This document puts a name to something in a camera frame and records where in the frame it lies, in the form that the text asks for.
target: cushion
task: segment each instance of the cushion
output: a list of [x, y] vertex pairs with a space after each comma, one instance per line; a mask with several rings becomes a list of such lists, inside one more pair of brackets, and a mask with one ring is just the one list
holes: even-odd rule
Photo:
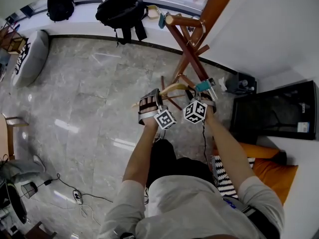
[[256, 176], [276, 192], [282, 204], [287, 199], [297, 169], [297, 165], [279, 165], [261, 158], [255, 159], [253, 167]]
[[[255, 158], [249, 157], [248, 162], [250, 167], [254, 166]], [[220, 160], [219, 156], [215, 156], [215, 166], [217, 173], [217, 189], [222, 196], [229, 196], [233, 198], [238, 198], [235, 191], [234, 185], [228, 177], [228, 174], [225, 171], [223, 163]]]
[[12, 74], [11, 82], [16, 88], [30, 85], [40, 74], [49, 52], [49, 39], [46, 32], [32, 33], [22, 48]]
[[[247, 157], [270, 159], [273, 158], [278, 152], [280, 152], [279, 149], [267, 148], [242, 142], [240, 142], [239, 144], [243, 147], [244, 151], [247, 154]], [[216, 145], [214, 145], [213, 155], [219, 155]]]

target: zebra print pillow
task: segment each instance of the zebra print pillow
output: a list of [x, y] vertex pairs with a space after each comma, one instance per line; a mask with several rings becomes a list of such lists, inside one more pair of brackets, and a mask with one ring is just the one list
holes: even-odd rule
[[[255, 158], [249, 157], [248, 161], [249, 161], [250, 167], [253, 168], [255, 163]], [[216, 165], [217, 176], [218, 176], [218, 185], [217, 185], [218, 191], [221, 193], [222, 196], [238, 198], [234, 185], [230, 181], [219, 156], [215, 156], [215, 165]]]

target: power strip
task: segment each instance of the power strip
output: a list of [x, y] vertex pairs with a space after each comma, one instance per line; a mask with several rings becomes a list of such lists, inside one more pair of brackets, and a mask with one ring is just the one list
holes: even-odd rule
[[80, 191], [73, 190], [73, 197], [79, 205], [83, 205], [82, 195]]

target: marble floor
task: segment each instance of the marble floor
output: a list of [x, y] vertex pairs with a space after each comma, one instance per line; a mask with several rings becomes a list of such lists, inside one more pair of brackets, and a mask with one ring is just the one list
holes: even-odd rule
[[[14, 132], [16, 158], [32, 159], [37, 154], [52, 178], [60, 173], [62, 180], [82, 194], [113, 200], [143, 130], [131, 105], [153, 88], [160, 88], [161, 75], [168, 81], [179, 59], [180, 55], [139, 45], [116, 47], [116, 42], [106, 40], [55, 38], [41, 74], [22, 89], [10, 85], [12, 59], [0, 83], [0, 111], [6, 117], [21, 116], [29, 123]], [[229, 76], [216, 67], [204, 67], [216, 82]], [[185, 74], [198, 82], [191, 67]], [[229, 125], [233, 96], [222, 92], [218, 84], [215, 89], [218, 117]], [[176, 102], [185, 106], [184, 98]], [[186, 122], [180, 111], [168, 106], [178, 124], [166, 131], [165, 138], [174, 145], [177, 157], [204, 162], [201, 125]], [[206, 151], [211, 153], [209, 139]], [[40, 185], [44, 180], [45, 175], [33, 181]], [[42, 221], [46, 229], [58, 233], [57, 238], [68, 239], [72, 234], [94, 238], [99, 225], [89, 207], [83, 206], [87, 218], [81, 215], [72, 190], [60, 181], [43, 185], [30, 199], [22, 198], [28, 223], [22, 226], [14, 215], [7, 222], [15, 222], [26, 232]], [[88, 195], [83, 200], [101, 223], [111, 204]]]

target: orange cushion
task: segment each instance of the orange cushion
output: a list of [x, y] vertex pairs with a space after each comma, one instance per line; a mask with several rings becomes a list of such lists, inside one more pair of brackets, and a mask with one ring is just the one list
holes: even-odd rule
[[[244, 151], [247, 154], [247, 157], [270, 159], [274, 157], [280, 151], [279, 149], [267, 148], [267, 147], [262, 147], [262, 146], [257, 146], [257, 145], [242, 143], [242, 142], [240, 142], [239, 144], [243, 147]], [[214, 156], [219, 155], [216, 145], [214, 145], [213, 154]]]
[[256, 176], [276, 192], [282, 204], [287, 199], [297, 169], [297, 165], [279, 165], [261, 158], [256, 158], [253, 166]]

